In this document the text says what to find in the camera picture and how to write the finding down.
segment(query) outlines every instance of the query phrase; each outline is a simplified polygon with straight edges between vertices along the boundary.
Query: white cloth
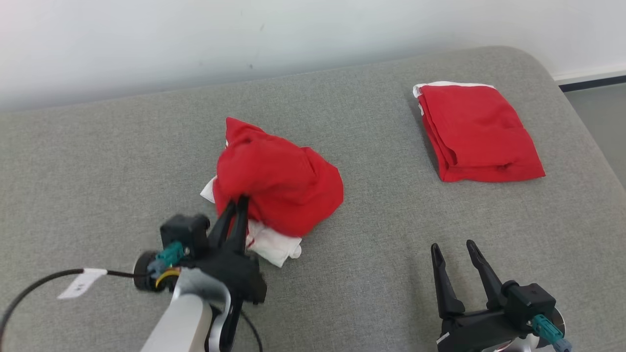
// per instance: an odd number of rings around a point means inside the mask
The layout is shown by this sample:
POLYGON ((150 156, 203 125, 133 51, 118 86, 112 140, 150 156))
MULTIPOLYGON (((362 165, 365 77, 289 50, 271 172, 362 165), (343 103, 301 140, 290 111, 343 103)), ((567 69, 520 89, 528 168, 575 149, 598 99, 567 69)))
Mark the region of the white cloth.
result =
MULTIPOLYGON (((215 203, 213 183, 216 179, 217 176, 212 178, 200 192, 200 195, 211 203, 215 203)), ((282 267, 287 258, 300 257, 302 254, 300 242, 302 239, 299 237, 285 236, 261 222, 248 220, 248 236, 246 237, 248 249, 277 267, 282 267)))

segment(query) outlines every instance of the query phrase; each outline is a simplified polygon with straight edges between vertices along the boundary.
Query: gray upholstered surface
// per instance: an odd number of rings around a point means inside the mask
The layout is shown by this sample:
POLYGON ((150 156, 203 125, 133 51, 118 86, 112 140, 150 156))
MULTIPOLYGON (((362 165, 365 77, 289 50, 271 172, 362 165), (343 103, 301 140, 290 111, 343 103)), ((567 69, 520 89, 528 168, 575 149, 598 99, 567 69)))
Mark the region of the gray upholstered surface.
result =
MULTIPOLYGON (((486 301, 464 242, 502 280, 558 300, 579 352, 626 345, 626 194, 548 73, 521 51, 483 48, 275 80, 136 96, 0 118, 0 306, 71 267, 130 270, 176 212, 213 206, 223 119, 310 145, 340 170, 346 201, 282 269, 262 264, 266 303, 246 306, 267 351, 435 351, 429 246, 438 242, 469 310, 486 301), (411 87, 495 85, 533 137, 547 177, 444 184, 411 87)), ((168 304, 105 277, 55 300, 71 279, 16 311, 6 351, 138 351, 168 304)), ((255 351, 239 327, 236 351, 255 351)))

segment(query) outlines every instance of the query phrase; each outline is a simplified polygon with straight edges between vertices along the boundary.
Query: crumpled red cloth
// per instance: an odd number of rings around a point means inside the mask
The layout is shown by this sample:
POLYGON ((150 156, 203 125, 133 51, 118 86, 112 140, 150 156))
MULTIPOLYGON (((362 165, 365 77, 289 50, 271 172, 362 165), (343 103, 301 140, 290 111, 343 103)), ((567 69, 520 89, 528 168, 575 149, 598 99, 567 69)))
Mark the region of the crumpled red cloth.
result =
POLYGON ((313 149, 232 117, 226 119, 226 141, 213 183, 218 214, 231 199, 247 195, 250 219, 302 237, 343 202, 338 169, 313 149))
POLYGON ((414 88, 441 180, 544 177, 533 140, 508 101, 492 86, 463 84, 435 82, 414 88))

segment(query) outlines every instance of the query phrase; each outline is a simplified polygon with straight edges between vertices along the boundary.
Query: baseboard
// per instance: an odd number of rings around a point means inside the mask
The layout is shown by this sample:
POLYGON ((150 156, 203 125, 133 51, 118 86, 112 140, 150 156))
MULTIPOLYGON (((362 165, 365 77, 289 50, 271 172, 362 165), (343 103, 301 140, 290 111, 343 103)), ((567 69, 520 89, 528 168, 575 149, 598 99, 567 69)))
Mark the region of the baseboard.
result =
POLYGON ((626 64, 552 76, 563 91, 581 90, 626 82, 626 64))

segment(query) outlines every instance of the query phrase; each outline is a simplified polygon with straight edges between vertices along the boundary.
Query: teal connector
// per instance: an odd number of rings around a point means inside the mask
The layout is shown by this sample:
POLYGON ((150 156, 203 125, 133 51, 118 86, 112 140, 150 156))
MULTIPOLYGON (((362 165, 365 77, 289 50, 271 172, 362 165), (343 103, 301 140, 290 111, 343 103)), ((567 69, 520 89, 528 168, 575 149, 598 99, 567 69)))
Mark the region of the teal connector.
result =
POLYGON ((152 278, 156 279, 167 268, 178 264, 184 256, 185 250, 183 245, 178 241, 172 242, 161 253, 156 255, 155 260, 148 265, 148 272, 151 273, 152 278))
POLYGON ((533 318, 533 330, 539 337, 548 340, 556 352, 573 352, 572 344, 563 338, 563 333, 543 314, 533 318))

